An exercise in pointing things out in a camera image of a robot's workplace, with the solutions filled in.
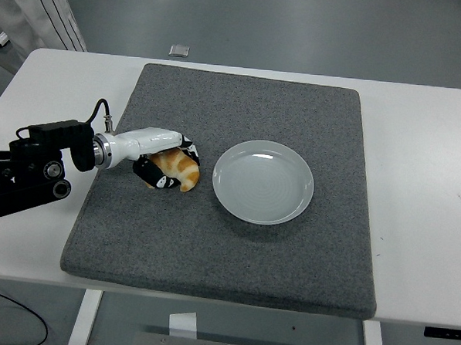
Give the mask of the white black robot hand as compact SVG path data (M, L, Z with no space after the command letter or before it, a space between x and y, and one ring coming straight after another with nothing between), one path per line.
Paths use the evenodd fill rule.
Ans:
M199 180L199 156L193 141L173 130L149 127L106 136L105 165L128 159L133 172L149 188L188 192Z

